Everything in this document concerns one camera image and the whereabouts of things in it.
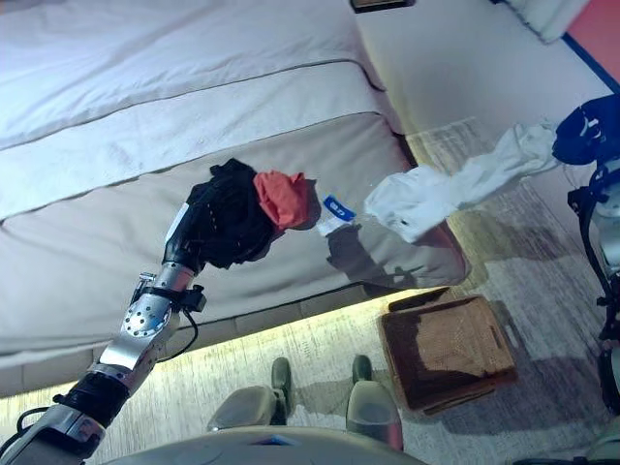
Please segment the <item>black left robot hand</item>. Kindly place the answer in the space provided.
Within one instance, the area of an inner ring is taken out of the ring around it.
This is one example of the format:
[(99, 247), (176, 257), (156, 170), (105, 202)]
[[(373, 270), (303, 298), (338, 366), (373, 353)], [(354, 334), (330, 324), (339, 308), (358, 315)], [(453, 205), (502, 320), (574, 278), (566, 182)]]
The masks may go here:
[(166, 235), (162, 264), (180, 264), (199, 274), (207, 262), (206, 243), (215, 234), (214, 188), (195, 185), (178, 210)]

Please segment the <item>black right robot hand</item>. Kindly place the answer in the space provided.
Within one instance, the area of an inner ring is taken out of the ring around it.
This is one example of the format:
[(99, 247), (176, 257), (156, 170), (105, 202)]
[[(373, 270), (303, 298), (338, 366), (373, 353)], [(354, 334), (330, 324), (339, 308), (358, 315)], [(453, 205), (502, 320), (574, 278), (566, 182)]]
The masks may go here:
[(590, 100), (556, 129), (553, 156), (572, 166), (605, 163), (619, 157), (619, 95)]

